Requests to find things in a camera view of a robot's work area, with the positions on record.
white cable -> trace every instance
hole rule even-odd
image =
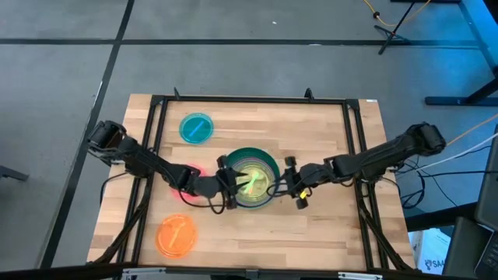
[[[437,164],[444,163],[444,162],[447,162],[448,160],[452,160],[452,159],[454,159],[454,158],[457,158],[457,157],[459,157],[459,156],[461,156],[461,155],[466,154],[467,152],[472,151],[473,149],[478,148],[479,146],[484,145],[486,142],[491,141],[491,140],[492,140],[493,138],[495,138],[496,136],[498,136],[498,133],[494,134],[493,136],[489,137],[488,139],[486,139],[486,140],[484,140],[484,141],[480,142],[479,144],[477,144],[477,145],[473,146],[472,148],[470,148],[470,149],[468,149],[468,150],[466,150],[466,151],[464,151],[464,152],[461,152],[461,153],[459,153],[459,154],[457,154],[457,155],[455,155],[455,156],[449,157],[449,158],[447,158],[447,159],[443,159],[443,160],[438,161],[438,162],[436,162],[436,163],[431,163],[430,165],[422,166],[422,167],[420,167],[420,168],[418,168],[418,169],[415,169],[415,170],[413,170],[413,171],[420,171],[420,170],[424,170],[425,168],[429,168],[429,167],[431,167],[431,166],[435,166],[435,165],[437,165]]]

teal plastic lid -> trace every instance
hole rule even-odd
[[[214,129],[211,118],[202,113],[186,116],[180,123],[180,136],[187,143],[202,144],[208,140]]]

orange lid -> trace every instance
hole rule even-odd
[[[156,248],[164,257],[179,258],[190,252],[196,240],[194,221],[187,215],[176,214],[164,219],[157,229]]]

wooden tabletop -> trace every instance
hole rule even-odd
[[[142,139],[151,95],[131,95],[123,125],[128,134]],[[360,100],[368,147],[386,141],[381,113],[375,100]],[[157,126],[157,114],[149,146]],[[179,134],[188,114],[208,114],[214,123],[212,137],[203,145],[190,145]],[[350,114],[359,151],[354,117]],[[208,174],[216,172],[216,159],[243,147],[264,149],[285,169],[284,158],[295,156],[297,166],[323,163],[323,158],[348,153],[342,108],[338,105],[215,103],[170,101],[160,146],[160,156],[172,163],[195,164]],[[110,176],[124,171],[114,166]],[[95,260],[120,232],[133,178],[120,177],[107,184],[96,222],[88,261]],[[414,267],[412,251],[396,186],[376,184],[377,201],[385,236],[402,258]],[[326,184],[314,189],[309,207],[298,210],[288,196],[263,208],[237,208],[214,215],[209,208],[192,208],[174,197],[159,175],[153,192],[140,253],[140,264],[217,268],[292,268],[313,270],[366,269],[354,189]],[[198,241],[180,259],[163,257],[155,247],[159,224],[169,215],[193,218]],[[131,234],[126,259],[131,259],[135,233]],[[379,267],[377,244],[370,233],[374,263]]]

floor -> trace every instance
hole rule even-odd
[[[452,139],[496,113],[496,108],[423,103],[428,95],[466,96],[493,78],[498,26],[480,1],[428,5],[398,33],[417,44],[430,40],[432,46],[389,47],[382,56],[377,55],[379,46],[364,46],[382,40],[383,34],[373,28],[377,22],[362,1],[141,0],[135,1],[128,24],[121,25],[127,3],[0,0],[0,164],[30,175],[26,183],[0,180],[2,271],[37,266],[88,120],[121,121],[130,93],[171,94],[176,86],[186,95],[302,96],[310,87],[316,97],[377,99],[389,139],[421,121],[437,125]],[[408,7],[389,0],[372,4],[390,23]],[[481,33],[483,48],[462,47],[475,44],[466,12]],[[121,47],[105,41],[115,38],[344,41],[328,46],[177,41]],[[482,126],[420,163],[482,141],[495,125]],[[429,172],[481,170],[486,159],[487,152],[478,152]],[[82,166],[55,266],[84,263],[107,172],[90,157]],[[481,179],[461,175],[437,180],[462,205],[477,199]],[[398,182],[403,194],[420,188],[413,173],[399,176]],[[451,206],[428,180],[418,209],[405,214]]]

